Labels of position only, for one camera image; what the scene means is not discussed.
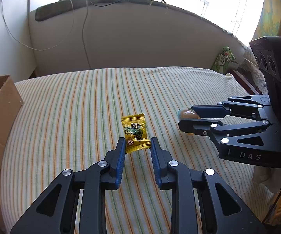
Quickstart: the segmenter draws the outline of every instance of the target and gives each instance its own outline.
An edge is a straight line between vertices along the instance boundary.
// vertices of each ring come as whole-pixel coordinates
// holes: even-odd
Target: camera lens
[[[273,73],[276,74],[276,66],[273,62],[273,59],[270,56],[268,56],[267,59],[268,59],[268,62],[269,62],[269,67],[271,68]]]
[[[255,60],[257,61],[257,64],[260,66],[260,60],[257,55],[255,56]]]
[[[260,53],[260,61],[261,61],[262,67],[265,68],[265,70],[267,70],[268,68],[267,68],[266,60],[265,60],[263,54],[261,54],[261,53]]]

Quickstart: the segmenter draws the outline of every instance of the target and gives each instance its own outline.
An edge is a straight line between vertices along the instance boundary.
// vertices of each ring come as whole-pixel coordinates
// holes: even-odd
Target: striped bedsheet
[[[208,137],[187,136],[177,110],[247,95],[230,75],[201,68],[111,68],[70,72],[16,83],[24,105],[4,152],[1,205],[7,233],[64,169],[79,171],[104,158],[124,136],[121,117],[145,113],[147,135],[189,168],[211,167],[262,219],[272,193],[252,182],[253,166],[219,159]],[[248,120],[225,117],[225,123]],[[128,154],[122,184],[106,191],[108,233],[169,233],[171,191],[154,180],[150,150]],[[78,233],[81,196],[76,217]]]

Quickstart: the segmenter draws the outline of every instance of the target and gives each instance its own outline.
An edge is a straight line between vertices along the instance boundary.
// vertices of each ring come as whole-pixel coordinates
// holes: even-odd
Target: candy
[[[126,139],[126,153],[151,147],[146,133],[146,120],[143,113],[121,118]]]

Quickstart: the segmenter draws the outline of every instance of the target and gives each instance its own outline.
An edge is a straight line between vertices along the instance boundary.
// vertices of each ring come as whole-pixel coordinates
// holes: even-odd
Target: white wall
[[[28,28],[28,0],[3,0],[4,15],[11,33],[31,45]],[[17,82],[28,79],[36,67],[32,50],[17,43],[6,30],[0,3],[0,75],[10,74]]]
[[[81,40],[86,7],[75,10],[70,36],[59,46],[38,52],[41,75],[89,69]],[[33,46],[48,48],[69,32],[72,11],[42,22],[31,11]],[[89,6],[84,29],[92,69],[113,67],[188,66],[211,68],[223,46],[229,46],[238,62],[244,48],[235,37],[198,16],[158,6],[124,2],[107,7]]]

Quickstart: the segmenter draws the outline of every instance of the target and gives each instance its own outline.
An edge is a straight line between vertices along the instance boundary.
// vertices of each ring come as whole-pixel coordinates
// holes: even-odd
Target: snack bag
[[[239,64],[236,62],[235,57],[228,46],[224,46],[222,51],[223,53],[218,54],[216,57],[211,69],[225,75],[228,69],[236,70]]]
[[[143,113],[122,117],[121,122],[126,139],[126,153],[151,147],[150,140],[147,138],[146,120]]]

